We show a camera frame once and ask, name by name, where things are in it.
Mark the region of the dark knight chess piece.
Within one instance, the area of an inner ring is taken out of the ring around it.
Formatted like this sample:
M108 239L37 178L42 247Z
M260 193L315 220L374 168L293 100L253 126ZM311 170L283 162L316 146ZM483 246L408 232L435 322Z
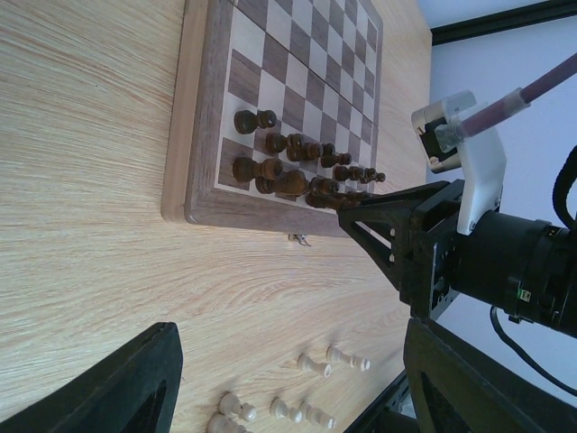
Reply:
M283 172L275 180L259 177L255 180L256 189L261 194L279 193L287 196L300 196L307 192L308 181L301 170Z

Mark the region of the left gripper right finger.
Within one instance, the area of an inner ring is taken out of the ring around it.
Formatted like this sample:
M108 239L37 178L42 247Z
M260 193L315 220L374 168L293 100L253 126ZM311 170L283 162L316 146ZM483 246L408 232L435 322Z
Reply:
M421 432L574 432L576 409L434 321L408 321L403 354Z

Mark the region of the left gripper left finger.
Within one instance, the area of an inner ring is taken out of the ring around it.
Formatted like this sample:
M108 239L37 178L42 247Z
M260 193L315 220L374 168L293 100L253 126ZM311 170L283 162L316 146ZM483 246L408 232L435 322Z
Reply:
M3 432L168 432L183 368L179 330L159 322L1 422Z

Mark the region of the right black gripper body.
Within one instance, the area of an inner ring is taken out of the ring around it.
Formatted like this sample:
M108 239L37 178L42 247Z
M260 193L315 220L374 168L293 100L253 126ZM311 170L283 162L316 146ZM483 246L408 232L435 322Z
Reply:
M399 298L413 318L437 320L457 298L450 282L464 181L438 181L408 192L408 253Z

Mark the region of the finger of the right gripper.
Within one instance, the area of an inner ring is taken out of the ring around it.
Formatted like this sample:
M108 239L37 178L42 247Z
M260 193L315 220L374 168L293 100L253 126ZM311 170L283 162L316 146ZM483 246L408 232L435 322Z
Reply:
M372 258L397 291L407 262L411 205L407 196L412 189L366 198L358 207L337 212L339 226Z

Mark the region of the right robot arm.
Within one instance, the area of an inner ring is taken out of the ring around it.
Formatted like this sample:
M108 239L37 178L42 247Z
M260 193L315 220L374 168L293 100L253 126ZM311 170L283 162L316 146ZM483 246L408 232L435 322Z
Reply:
M554 184L563 226L490 210L469 235L457 232L464 182L438 181L367 198L338 211L340 227L378 265L414 317L432 316L449 291L503 309L515 320L576 335L576 219L567 197L571 152Z

